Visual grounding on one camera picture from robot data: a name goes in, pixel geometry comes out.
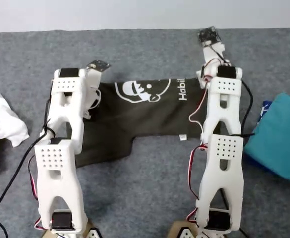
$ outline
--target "gray carpet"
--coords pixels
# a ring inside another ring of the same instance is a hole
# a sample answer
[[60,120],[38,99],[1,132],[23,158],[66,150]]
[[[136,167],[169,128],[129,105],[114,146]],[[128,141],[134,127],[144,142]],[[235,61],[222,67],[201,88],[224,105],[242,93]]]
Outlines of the gray carpet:
[[[290,94],[290,29],[219,30],[226,56],[243,68],[254,94],[246,132],[254,128],[261,102]],[[31,138],[12,149],[0,141],[0,195],[26,148],[42,126],[45,100],[55,69],[84,67],[94,59],[112,68],[103,82],[194,77],[203,63],[195,30],[100,30],[0,33],[0,93],[24,120]],[[243,91],[240,117],[249,102]],[[132,154],[119,161],[77,170],[88,217],[104,238],[163,238],[173,221],[194,208],[187,164],[198,140],[177,136],[137,138]],[[199,152],[193,174],[197,189],[206,156]],[[290,182],[243,162],[242,226],[253,238],[290,238]],[[0,207],[11,238],[39,237],[38,218],[24,166]],[[239,232],[232,238],[242,237]]]

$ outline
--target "blue fabric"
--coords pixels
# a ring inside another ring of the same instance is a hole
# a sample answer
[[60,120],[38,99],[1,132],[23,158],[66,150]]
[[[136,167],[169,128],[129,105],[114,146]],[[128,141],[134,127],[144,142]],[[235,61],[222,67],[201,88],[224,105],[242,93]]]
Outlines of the blue fabric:
[[290,180],[290,96],[279,94],[253,133],[244,152]]
[[272,101],[267,101],[267,100],[263,101],[262,110],[260,111],[260,115],[258,118],[258,123],[260,122],[262,117],[266,114],[271,104],[272,104]]

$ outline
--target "perforated panel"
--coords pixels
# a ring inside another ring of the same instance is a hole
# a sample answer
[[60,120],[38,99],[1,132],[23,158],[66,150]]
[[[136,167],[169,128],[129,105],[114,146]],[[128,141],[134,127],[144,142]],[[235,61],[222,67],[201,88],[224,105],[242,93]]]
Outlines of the perforated panel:
[[211,81],[211,93],[231,94],[240,96],[241,81],[238,79],[215,77]]
[[79,90],[81,78],[56,78],[52,85],[52,92],[74,92]]
[[38,168],[62,170],[69,162],[71,140],[62,140],[59,144],[39,144],[35,146]]
[[41,149],[40,154],[40,159],[44,168],[49,170],[60,170],[61,168],[63,168],[62,149],[45,148]]
[[242,155],[243,138],[238,136],[212,135],[212,154],[218,159],[233,160]]

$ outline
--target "clothing tag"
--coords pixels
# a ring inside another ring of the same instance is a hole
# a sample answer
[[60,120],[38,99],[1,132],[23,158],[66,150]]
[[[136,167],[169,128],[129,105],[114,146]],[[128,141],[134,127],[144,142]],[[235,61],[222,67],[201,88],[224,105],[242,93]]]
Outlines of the clothing tag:
[[186,135],[179,135],[179,137],[180,137],[180,140],[181,140],[181,141],[183,141],[183,140],[187,140]]

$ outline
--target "white wall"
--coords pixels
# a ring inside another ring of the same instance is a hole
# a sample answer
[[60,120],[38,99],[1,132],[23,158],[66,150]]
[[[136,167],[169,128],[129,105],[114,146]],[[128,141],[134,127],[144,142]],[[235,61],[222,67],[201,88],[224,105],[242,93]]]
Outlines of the white wall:
[[290,27],[290,0],[0,0],[0,32]]

